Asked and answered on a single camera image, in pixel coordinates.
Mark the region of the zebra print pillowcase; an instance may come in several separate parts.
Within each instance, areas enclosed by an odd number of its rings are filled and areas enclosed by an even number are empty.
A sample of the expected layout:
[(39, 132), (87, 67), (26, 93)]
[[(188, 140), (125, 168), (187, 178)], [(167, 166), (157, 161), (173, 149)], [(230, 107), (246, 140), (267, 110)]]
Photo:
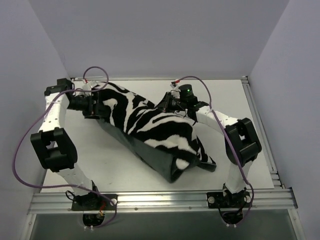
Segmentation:
[(100, 127), (167, 182), (194, 167), (216, 170), (189, 120), (111, 82), (97, 95), (106, 110), (97, 121)]

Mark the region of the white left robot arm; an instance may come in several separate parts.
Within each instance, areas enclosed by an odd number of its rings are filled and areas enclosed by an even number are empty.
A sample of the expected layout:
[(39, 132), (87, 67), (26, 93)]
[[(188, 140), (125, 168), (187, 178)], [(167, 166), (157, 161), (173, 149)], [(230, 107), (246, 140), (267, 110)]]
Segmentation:
[(78, 165), (78, 152), (65, 130), (68, 110), (82, 111), (84, 115), (94, 114), (93, 93), (100, 90), (97, 83), (86, 83), (75, 88), (73, 83), (61, 78), (56, 85), (44, 91), (45, 113), (38, 132), (31, 134), (30, 142), (41, 166), (62, 177), (73, 189), (76, 201), (83, 198), (83, 204), (90, 210), (100, 206), (101, 197), (95, 183)]

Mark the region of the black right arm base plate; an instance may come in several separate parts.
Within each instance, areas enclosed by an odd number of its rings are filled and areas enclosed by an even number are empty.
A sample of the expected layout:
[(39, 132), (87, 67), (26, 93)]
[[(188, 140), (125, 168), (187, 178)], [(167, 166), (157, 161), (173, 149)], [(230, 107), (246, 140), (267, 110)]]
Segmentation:
[(207, 205), (210, 209), (239, 209), (247, 208), (251, 201), (250, 193), (242, 190), (238, 193), (231, 194), (226, 191), (207, 192)]

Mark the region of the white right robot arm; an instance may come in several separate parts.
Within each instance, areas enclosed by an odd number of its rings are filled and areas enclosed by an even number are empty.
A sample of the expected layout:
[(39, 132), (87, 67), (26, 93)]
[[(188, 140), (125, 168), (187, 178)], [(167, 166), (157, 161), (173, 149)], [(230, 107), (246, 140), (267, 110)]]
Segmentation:
[(223, 203), (234, 206), (240, 201), (240, 192), (248, 182), (248, 173), (253, 161), (262, 151), (262, 146), (252, 121), (249, 118), (238, 119), (219, 111), (214, 111), (209, 104), (199, 101), (196, 96), (182, 93), (177, 97), (166, 92), (156, 105), (167, 113), (186, 112), (186, 116), (197, 123), (204, 124), (224, 136), (225, 152), (230, 160), (228, 177), (222, 193)]

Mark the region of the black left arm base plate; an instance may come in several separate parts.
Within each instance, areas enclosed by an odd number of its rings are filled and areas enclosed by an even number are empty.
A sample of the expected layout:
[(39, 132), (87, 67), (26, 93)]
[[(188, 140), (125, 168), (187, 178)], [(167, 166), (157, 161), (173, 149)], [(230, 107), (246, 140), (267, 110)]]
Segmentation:
[(72, 211), (111, 211), (116, 209), (117, 194), (103, 194), (104, 197), (89, 192), (78, 195), (72, 200)]

